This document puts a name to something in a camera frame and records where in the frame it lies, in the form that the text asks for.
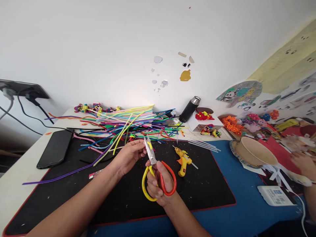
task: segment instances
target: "black cutting mat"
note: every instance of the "black cutting mat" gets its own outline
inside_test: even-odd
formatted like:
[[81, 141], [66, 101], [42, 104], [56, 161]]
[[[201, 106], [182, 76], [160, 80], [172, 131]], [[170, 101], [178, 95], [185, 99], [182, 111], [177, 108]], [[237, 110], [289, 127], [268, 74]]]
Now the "black cutting mat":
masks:
[[[73, 139], [69, 145], [65, 161], [50, 169], [43, 180], [59, 177], [73, 170], [86, 166], [80, 159], [93, 162], [99, 153], [84, 149], [78, 152], [80, 144], [88, 144], [85, 140]], [[188, 165], [185, 177], [178, 175], [181, 165], [177, 162], [179, 156], [168, 141], [163, 144], [152, 142], [156, 159], [165, 161], [177, 177], [177, 191], [189, 210], [199, 210], [212, 207], [235, 204], [235, 198], [228, 187], [211, 152], [207, 149], [179, 142], [178, 147], [188, 152], [198, 170]], [[101, 205], [91, 225], [112, 222], [124, 222], [133, 219], [164, 215], [165, 212], [155, 202], [146, 199], [142, 191], [142, 176], [148, 156], [140, 159], [133, 169], [124, 176], [118, 185]], [[106, 167], [112, 159], [99, 163], [95, 167], [67, 176], [52, 183], [39, 184], [20, 211], [8, 225], [5, 234], [17, 235], [28, 233], [41, 220], [69, 200], [89, 183], [89, 174]]]

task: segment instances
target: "power outlet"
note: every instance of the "power outlet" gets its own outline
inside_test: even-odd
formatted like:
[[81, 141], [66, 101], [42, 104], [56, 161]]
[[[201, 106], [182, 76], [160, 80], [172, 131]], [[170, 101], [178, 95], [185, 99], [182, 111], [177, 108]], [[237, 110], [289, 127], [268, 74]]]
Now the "power outlet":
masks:
[[19, 96], [26, 96], [29, 91], [33, 91], [38, 94], [38, 98], [49, 99], [48, 94], [38, 84], [0, 79], [0, 90], [2, 91], [5, 87], [13, 89], [17, 93], [20, 92]]

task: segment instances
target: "scissors blade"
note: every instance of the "scissors blade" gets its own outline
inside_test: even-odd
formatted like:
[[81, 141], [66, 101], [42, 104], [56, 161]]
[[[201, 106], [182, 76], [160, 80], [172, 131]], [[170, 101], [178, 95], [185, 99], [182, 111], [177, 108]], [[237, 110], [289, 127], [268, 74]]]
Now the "scissors blade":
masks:
[[147, 139], [144, 137], [144, 140], [145, 140], [146, 151], [150, 160], [150, 164], [154, 165], [157, 163], [157, 160], [156, 160], [154, 149], [152, 148], [151, 141], [148, 135], [147, 135]]

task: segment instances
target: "scissors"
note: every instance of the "scissors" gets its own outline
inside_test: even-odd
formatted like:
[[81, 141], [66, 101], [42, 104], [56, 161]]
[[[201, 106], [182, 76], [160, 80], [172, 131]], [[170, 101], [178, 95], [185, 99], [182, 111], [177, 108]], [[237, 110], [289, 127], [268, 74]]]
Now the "scissors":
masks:
[[[154, 172], [152, 170], [152, 166], [157, 163], [157, 160], [156, 160], [155, 153], [154, 153], [154, 150], [152, 148], [151, 141], [150, 141], [150, 138], [148, 137], [148, 135], [147, 135], [147, 139], [146, 139], [146, 137], [144, 137], [144, 140], [145, 140], [145, 146], [146, 146], [147, 154], [148, 154], [148, 157], [149, 157], [149, 160], [150, 160], [150, 166], [146, 167], [146, 169], [145, 169], [145, 172], [144, 172], [144, 175], [143, 175], [143, 179], [142, 179], [142, 189], [143, 189], [143, 193], [145, 194], [145, 197], [149, 201], [157, 201], [156, 198], [152, 198], [151, 196], [149, 196], [149, 194], [147, 193], [146, 188], [145, 188], [145, 179], [146, 179], [148, 170], [155, 177], [155, 174], [154, 174]], [[171, 196], [172, 194], [174, 194], [175, 190], [177, 189], [177, 178], [176, 178], [173, 170], [165, 162], [162, 161], [161, 163], [171, 173], [172, 178], [173, 178], [173, 183], [174, 183], [171, 192], [170, 193], [167, 192], [166, 188], [165, 188], [164, 178], [160, 174], [161, 188], [162, 188], [162, 191], [164, 192], [164, 194], [166, 194], [167, 196]]]

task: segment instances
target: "red scissors handle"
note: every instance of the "red scissors handle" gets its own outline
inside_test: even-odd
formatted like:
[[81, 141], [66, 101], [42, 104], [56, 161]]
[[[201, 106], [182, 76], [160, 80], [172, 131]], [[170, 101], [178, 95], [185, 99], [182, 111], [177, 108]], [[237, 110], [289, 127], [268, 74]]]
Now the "red scissors handle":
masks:
[[171, 190], [171, 192], [167, 192], [166, 191], [166, 188], [165, 188], [165, 182], [164, 182], [164, 178], [162, 177], [161, 173], [160, 173], [160, 182], [161, 182], [161, 188], [162, 188], [162, 191], [164, 191], [164, 194], [166, 194], [167, 196], [171, 196], [172, 194], [174, 194], [174, 192], [176, 191], [177, 189], [177, 178], [173, 172], [173, 170], [169, 167], [169, 165], [167, 165], [165, 162], [161, 162], [166, 168], [167, 170], [169, 170], [169, 172], [171, 173], [172, 175], [172, 178], [173, 178], [173, 188]]

